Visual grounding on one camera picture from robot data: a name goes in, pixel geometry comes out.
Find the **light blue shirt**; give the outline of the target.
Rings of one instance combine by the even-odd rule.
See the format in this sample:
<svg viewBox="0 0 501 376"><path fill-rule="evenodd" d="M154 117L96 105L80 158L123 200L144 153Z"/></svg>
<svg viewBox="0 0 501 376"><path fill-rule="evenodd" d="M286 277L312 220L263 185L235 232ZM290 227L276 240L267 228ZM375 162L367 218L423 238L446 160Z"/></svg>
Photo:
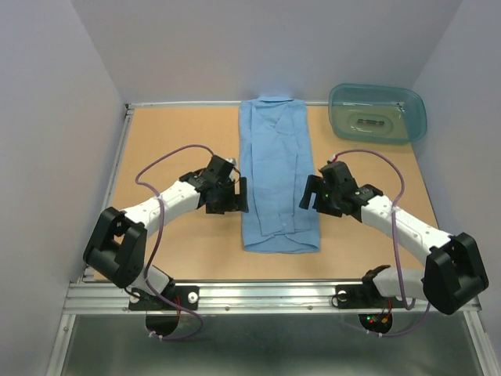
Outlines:
<svg viewBox="0 0 501 376"><path fill-rule="evenodd" d="M242 216L244 249L319 251L319 216L299 207L307 178L315 171L305 102L264 96L242 102L239 136L249 206Z"/></svg>

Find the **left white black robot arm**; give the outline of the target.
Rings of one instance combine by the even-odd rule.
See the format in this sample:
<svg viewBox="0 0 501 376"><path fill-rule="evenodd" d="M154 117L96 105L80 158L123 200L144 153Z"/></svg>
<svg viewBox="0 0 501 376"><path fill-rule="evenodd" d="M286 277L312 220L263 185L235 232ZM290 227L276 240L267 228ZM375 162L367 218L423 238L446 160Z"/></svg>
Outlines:
<svg viewBox="0 0 501 376"><path fill-rule="evenodd" d="M206 168L182 175L140 204L106 208L84 250L84 262L119 288L147 293L156 308L169 307L175 292L172 278L145 261L146 243L169 222L202 207L207 214L247 212L247 179L233 178L235 170L234 160L214 155Z"/></svg>

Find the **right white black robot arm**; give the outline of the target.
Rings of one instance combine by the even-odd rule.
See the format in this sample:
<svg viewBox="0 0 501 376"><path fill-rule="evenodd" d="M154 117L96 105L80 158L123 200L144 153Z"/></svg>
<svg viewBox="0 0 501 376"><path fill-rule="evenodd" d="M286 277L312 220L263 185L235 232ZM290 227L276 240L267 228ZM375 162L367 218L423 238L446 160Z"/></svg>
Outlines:
<svg viewBox="0 0 501 376"><path fill-rule="evenodd" d="M423 266L401 264L369 270L359 290L343 293L342 301L377 306L386 298L424 300L440 313L451 315L489 286L476 240L467 233L452 235L410 215L375 186L357 184L342 161L323 166L306 180L300 208L342 217L379 230L402 246Z"/></svg>

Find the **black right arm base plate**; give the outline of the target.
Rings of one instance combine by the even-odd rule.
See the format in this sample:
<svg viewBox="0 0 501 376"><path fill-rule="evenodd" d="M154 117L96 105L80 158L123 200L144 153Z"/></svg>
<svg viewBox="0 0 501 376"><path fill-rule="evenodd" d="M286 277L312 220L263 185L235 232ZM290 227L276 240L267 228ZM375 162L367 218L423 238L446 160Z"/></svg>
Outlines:
<svg viewBox="0 0 501 376"><path fill-rule="evenodd" d="M376 288L365 284L337 285L330 303L338 309L400 309L403 302L397 298L385 298Z"/></svg>

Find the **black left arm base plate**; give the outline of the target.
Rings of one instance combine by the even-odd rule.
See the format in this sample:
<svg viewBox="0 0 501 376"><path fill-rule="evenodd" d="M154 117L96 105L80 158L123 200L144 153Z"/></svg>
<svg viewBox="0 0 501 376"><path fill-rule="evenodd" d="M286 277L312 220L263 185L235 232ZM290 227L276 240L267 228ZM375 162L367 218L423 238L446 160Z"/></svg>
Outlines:
<svg viewBox="0 0 501 376"><path fill-rule="evenodd" d="M162 295L165 299L184 309L198 310L200 288L196 285L176 284L175 286L166 287ZM132 312L176 310L175 307L167 304L156 295L148 294L138 288L132 288L129 293L128 309Z"/></svg>

